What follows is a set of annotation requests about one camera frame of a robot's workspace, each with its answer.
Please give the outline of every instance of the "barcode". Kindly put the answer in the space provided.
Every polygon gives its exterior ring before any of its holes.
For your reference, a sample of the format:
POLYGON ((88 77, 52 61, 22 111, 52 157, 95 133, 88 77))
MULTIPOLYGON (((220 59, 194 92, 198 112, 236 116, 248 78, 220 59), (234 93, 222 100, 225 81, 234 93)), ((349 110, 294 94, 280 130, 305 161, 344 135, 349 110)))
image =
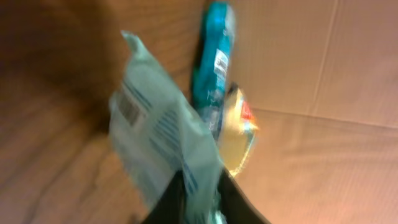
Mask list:
POLYGON ((124 118, 131 126, 134 126, 141 115, 141 111, 135 102, 129 100, 124 91, 120 92, 118 106, 124 118))
POLYGON ((220 66, 222 69, 224 69, 224 71, 226 71, 228 65, 226 64, 226 62, 224 62, 222 59, 218 59, 217 61, 217 65, 220 66))
POLYGON ((221 75, 223 78, 225 78, 227 69, 228 57, 222 51, 217 49, 216 58, 214 61, 214 73, 217 75, 221 75))

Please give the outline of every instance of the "yellow package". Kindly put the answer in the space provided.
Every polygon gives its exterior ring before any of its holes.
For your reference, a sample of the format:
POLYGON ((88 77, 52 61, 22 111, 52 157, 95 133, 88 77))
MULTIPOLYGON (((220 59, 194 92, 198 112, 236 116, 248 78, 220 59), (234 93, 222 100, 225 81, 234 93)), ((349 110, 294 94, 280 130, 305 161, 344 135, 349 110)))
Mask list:
POLYGON ((243 92, 236 84, 229 89, 223 113, 218 147, 225 167, 235 176, 244 167, 258 130, 243 92))

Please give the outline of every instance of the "teal bottle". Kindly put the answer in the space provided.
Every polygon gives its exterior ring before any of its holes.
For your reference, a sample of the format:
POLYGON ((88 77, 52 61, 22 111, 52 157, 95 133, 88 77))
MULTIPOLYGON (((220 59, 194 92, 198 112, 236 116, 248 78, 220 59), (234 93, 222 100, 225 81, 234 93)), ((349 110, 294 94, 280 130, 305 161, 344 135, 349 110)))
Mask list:
POLYGON ((193 107, 215 140, 221 129, 226 79, 235 38, 234 12, 225 2, 213 2, 205 17, 200 67, 192 78, 193 107))

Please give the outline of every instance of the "brown cardboard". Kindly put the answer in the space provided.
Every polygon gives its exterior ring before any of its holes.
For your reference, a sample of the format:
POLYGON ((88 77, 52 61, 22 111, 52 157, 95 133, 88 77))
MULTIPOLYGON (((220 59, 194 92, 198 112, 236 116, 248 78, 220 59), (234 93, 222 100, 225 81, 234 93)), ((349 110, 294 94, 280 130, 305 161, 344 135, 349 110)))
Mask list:
POLYGON ((398 2, 340 1, 313 115, 398 127, 398 2))
POLYGON ((2 2, 0 223, 139 223, 108 141, 111 93, 143 40, 189 96, 204 1, 2 2))
POLYGON ((272 223, 397 223, 398 1, 232 1, 260 131, 237 179, 272 223))
POLYGON ((398 126, 398 2, 232 5, 238 37, 231 79, 252 107, 398 126))
POLYGON ((255 110, 238 184, 272 223, 395 223, 398 130, 255 110))

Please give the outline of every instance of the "cardboard box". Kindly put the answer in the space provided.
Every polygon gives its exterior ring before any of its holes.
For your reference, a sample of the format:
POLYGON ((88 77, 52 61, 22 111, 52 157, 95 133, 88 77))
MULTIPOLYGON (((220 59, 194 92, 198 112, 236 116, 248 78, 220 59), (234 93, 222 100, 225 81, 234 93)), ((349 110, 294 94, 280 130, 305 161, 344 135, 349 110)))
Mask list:
POLYGON ((273 223, 398 221, 398 2, 232 1, 259 121, 238 182, 273 223))

